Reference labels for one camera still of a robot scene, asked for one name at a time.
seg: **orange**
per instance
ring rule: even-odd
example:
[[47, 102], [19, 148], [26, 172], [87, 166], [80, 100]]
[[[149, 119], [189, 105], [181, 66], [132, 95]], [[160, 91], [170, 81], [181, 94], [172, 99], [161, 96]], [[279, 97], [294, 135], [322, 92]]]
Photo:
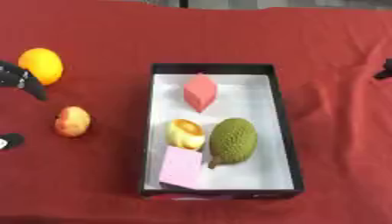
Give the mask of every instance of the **orange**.
[[45, 86], [53, 84], [63, 73], [59, 55], [45, 48], [33, 48], [24, 52], [17, 63], [29, 70]]

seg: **durian stem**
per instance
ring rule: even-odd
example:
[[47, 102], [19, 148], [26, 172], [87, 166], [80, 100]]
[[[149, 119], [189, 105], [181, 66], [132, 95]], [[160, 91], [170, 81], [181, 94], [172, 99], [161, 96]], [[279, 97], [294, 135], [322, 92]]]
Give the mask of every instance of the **durian stem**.
[[221, 163], [220, 157], [213, 157], [213, 160], [208, 164], [208, 168], [213, 169]]

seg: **tray rim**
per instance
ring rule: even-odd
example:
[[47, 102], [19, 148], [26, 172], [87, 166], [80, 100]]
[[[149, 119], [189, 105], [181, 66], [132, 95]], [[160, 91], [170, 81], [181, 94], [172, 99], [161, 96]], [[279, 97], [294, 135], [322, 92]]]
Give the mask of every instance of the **tray rim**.
[[[250, 74], [250, 75], [267, 75], [271, 92], [276, 106], [276, 113], [279, 122], [279, 127], [282, 133], [284, 149], [286, 152], [287, 161], [289, 164], [291, 180], [293, 189], [214, 189], [214, 190], [192, 190], [192, 189], [145, 189], [146, 179], [146, 165], [148, 157], [149, 133], [151, 125], [151, 107], [152, 107], [152, 92], [154, 88], [154, 76], [156, 74]], [[303, 177], [298, 161], [297, 152], [294, 146], [293, 137], [291, 134], [290, 125], [286, 116], [282, 94], [279, 90], [278, 78], [275, 73], [275, 68], [272, 64], [255, 64], [255, 63], [154, 63], [150, 70], [150, 85], [149, 85], [149, 103], [147, 112], [147, 121], [144, 131], [143, 143], [143, 162], [142, 162], [142, 176], [139, 179], [138, 191], [142, 196], [153, 196], [162, 193], [170, 194], [196, 194], [196, 195], [243, 195], [255, 194], [258, 196], [272, 195], [282, 197], [291, 197], [302, 193], [305, 190]]]

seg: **table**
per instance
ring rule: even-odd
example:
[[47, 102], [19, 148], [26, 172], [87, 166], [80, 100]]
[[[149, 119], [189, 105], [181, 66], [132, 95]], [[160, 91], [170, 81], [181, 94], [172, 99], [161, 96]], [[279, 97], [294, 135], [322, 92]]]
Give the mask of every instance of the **table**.
[[[48, 102], [1, 89], [0, 220], [80, 223], [390, 223], [392, 12], [186, 10], [103, 1], [6, 1], [3, 60], [43, 46], [66, 70]], [[151, 201], [137, 195], [154, 62], [273, 63], [306, 192], [290, 200]], [[81, 105], [90, 132], [53, 132]]]

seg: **toy fruit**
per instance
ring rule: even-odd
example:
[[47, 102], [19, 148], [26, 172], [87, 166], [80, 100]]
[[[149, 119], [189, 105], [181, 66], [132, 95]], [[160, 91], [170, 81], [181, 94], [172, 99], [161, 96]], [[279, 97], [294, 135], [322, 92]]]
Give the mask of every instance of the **toy fruit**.
[[45, 86], [57, 81], [63, 72], [60, 57], [45, 48], [34, 48], [24, 52], [19, 57], [18, 65], [29, 70]]
[[198, 124], [185, 119], [175, 119], [167, 126], [166, 140], [171, 146], [198, 150], [206, 141], [206, 136]]
[[78, 137], [83, 135], [91, 123], [88, 112], [79, 107], [63, 108], [58, 115], [54, 127], [63, 137]]
[[210, 136], [213, 160], [208, 167], [236, 164], [250, 158], [257, 145], [257, 133], [252, 123], [242, 118], [230, 118], [215, 126]]

